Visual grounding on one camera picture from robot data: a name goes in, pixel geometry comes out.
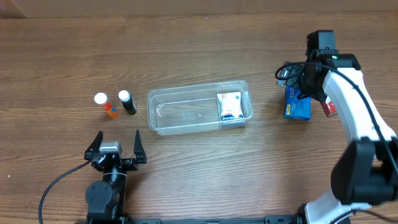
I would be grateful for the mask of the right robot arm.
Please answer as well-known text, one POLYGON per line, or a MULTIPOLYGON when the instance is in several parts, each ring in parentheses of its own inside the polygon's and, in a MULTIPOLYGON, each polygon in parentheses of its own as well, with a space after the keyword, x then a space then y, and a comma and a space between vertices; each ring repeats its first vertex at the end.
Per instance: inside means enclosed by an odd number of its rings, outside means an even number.
POLYGON ((348 147, 332 170, 330 189, 303 204, 290 223, 349 223, 357 212, 397 200, 397 135, 378 113, 353 54, 336 49, 332 30, 307 35, 307 59, 285 62, 275 77, 298 90, 298 100, 330 100, 348 147))

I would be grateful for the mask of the orange bottle white cap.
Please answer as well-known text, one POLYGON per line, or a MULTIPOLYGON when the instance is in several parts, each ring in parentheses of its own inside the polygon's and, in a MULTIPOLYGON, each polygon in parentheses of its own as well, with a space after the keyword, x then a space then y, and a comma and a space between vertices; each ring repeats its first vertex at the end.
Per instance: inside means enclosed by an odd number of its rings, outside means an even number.
POLYGON ((108 96, 105 93, 97 93, 94 96, 94 102, 100 105, 112 119, 119 117, 116 108, 108 101, 108 96))

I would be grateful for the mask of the white blue medicine box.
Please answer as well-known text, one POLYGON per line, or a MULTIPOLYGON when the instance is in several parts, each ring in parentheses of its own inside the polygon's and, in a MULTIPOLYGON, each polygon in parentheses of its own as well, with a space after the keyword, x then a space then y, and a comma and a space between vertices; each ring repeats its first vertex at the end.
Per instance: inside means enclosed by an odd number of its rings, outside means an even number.
POLYGON ((240 92, 218 93, 217 100, 220 121, 229 121, 244 118, 241 109, 240 92))

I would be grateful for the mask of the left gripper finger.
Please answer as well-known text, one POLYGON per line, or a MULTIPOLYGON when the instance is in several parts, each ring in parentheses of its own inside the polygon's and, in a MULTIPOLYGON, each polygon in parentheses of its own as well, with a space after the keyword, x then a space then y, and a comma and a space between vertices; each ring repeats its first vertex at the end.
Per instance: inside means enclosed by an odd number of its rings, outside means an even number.
POLYGON ((141 142, 141 135, 139 130, 136 130, 135 140, 134 140, 134 154, 136 156, 136 164, 146 164, 147 156, 141 142))
POLYGON ((94 141, 89 145, 84 154, 84 160, 92 161, 94 155, 99 151, 100 145, 103 141, 103 132, 99 131, 94 141))

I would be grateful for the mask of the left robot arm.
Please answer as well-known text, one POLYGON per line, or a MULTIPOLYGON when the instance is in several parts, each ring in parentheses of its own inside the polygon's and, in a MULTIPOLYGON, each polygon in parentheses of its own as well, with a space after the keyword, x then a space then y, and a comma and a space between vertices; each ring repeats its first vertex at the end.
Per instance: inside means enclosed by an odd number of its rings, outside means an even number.
POLYGON ((88 204, 87 223, 132 223, 124 211, 127 173, 137 171, 140 164, 147 162, 139 131, 136 131, 134 157, 123 158, 119 141, 103 141, 100 131, 85 151, 84 159, 97 171, 102 179, 93 182, 86 190, 88 204))

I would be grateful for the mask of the red medicine box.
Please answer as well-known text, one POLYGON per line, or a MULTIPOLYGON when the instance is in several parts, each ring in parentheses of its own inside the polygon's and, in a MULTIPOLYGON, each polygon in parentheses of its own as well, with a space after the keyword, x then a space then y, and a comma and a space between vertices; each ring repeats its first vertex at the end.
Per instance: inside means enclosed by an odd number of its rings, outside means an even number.
POLYGON ((337 114, 337 110, 333 104, 333 102, 330 100, 330 97, 327 95, 324 95, 320 98, 320 104, 324 110, 324 113, 327 117, 333 116, 337 114))

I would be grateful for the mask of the black bottle white cap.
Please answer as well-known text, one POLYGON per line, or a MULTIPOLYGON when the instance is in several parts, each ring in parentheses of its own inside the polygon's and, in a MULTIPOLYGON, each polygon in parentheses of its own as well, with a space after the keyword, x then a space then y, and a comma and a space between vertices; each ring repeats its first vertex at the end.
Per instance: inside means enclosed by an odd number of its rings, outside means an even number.
POLYGON ((121 90, 118 93, 118 97, 121 100, 124 109, 130 114, 135 115, 137 113, 137 106, 134 98, 127 90, 121 90))

